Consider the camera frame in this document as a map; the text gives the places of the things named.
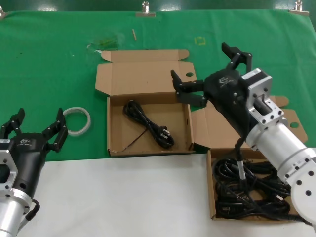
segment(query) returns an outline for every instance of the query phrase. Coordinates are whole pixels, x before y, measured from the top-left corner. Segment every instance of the white tape roll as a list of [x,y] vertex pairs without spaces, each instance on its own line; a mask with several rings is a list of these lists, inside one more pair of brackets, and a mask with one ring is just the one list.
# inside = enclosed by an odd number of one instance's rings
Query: white tape roll
[[69,109],[66,109],[64,111],[64,116],[68,115],[68,114],[72,114],[72,113],[83,113],[87,116],[87,123],[86,125],[83,127],[83,129],[77,131],[77,132],[74,132],[74,131],[70,131],[68,129],[68,134],[71,135],[71,136],[74,136],[74,137],[77,137],[77,136],[81,136],[83,135],[85,132],[88,131],[88,129],[90,128],[90,125],[91,125],[91,118],[90,118],[90,114],[89,112],[82,108],[82,107],[72,107],[72,108],[69,108]]

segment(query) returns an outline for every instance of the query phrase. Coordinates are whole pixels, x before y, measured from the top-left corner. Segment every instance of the black power cable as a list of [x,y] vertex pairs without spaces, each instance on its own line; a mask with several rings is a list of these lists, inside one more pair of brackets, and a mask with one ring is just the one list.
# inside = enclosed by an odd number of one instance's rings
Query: black power cable
[[137,123],[140,123],[146,130],[149,130],[152,134],[154,140],[163,148],[169,149],[174,145],[174,140],[170,135],[166,126],[158,126],[153,123],[146,115],[140,104],[134,100],[130,100],[123,108],[123,113],[126,114],[129,118],[134,120]]
[[[247,190],[240,185],[236,159],[220,158],[213,163],[212,169],[217,182],[217,215],[227,219],[263,216],[271,220],[300,221],[310,225],[301,216],[289,214],[290,205],[284,198],[290,195],[290,186],[281,182],[268,161],[244,162]],[[263,194],[264,198],[254,201],[249,194],[252,190]]]

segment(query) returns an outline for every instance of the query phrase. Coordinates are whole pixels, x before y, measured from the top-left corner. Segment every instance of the green table surface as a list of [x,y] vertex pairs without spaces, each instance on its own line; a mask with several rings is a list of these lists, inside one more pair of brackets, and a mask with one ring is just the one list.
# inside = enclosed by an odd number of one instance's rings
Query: green table surface
[[[290,99],[316,145],[316,35],[309,17],[286,10],[190,10],[158,12],[12,12],[0,21],[0,124],[20,107],[23,132],[41,132],[57,109],[84,107],[92,125],[68,137],[47,160],[106,158],[106,95],[94,89],[100,50],[187,49],[197,77],[223,68],[221,43],[253,54],[253,67],[273,77],[274,95]],[[67,117],[70,129],[84,117]]]

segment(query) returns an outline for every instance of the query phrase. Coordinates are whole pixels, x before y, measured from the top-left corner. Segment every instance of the white table surface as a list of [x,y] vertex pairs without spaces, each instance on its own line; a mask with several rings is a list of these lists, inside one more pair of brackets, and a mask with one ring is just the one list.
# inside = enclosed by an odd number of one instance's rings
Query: white table surface
[[41,205],[18,237],[315,237],[303,223],[209,217],[206,155],[45,164]]

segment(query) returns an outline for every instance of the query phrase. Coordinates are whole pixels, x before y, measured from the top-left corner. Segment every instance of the open cardboard box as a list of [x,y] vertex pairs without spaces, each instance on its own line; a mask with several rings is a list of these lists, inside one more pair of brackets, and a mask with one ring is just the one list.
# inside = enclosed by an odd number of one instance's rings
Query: open cardboard box
[[[98,65],[95,88],[109,95],[107,101],[107,148],[110,156],[142,156],[191,153],[193,132],[190,106],[176,100],[170,71],[184,81],[197,80],[192,63],[182,62],[187,50],[103,51],[111,63]],[[147,117],[167,126],[175,144],[165,150],[145,132],[145,127],[123,114],[129,100],[138,101]]]
[[[288,104],[288,99],[284,96],[272,97],[272,100],[279,106],[283,107]],[[302,141],[307,141],[307,135],[295,113],[294,110],[283,109],[284,116],[287,118],[289,125],[296,123],[295,127],[290,127],[289,129]],[[215,108],[212,105],[207,106],[204,110],[198,111],[196,114],[192,114],[193,125],[196,123],[201,125],[201,121],[205,118],[207,124],[207,133],[205,130],[196,129],[197,133],[194,134],[194,139],[199,142],[204,141],[204,146],[210,146],[211,150],[207,153],[207,179],[208,179],[208,194],[209,194],[209,208],[210,208],[210,217],[213,220],[223,220],[216,215],[215,202],[217,200],[217,194],[215,191],[215,178],[212,173],[212,164],[217,158],[222,158],[224,155],[231,152],[234,147],[239,135],[234,131],[234,129],[229,125],[229,123],[224,119],[224,117],[216,112]],[[207,120],[213,118],[214,123],[207,123]],[[260,153],[251,150],[246,144],[242,146],[242,154],[244,159],[248,159],[252,162],[262,162],[266,161],[265,157]],[[254,199],[261,199],[261,195],[258,192],[251,193],[251,196]],[[291,197],[285,199],[291,206],[290,214],[297,215],[298,213],[293,207]],[[267,220],[264,217],[250,216],[244,218],[243,220],[247,221],[256,221],[256,222],[269,222],[269,223],[280,223],[280,221],[271,221]]]

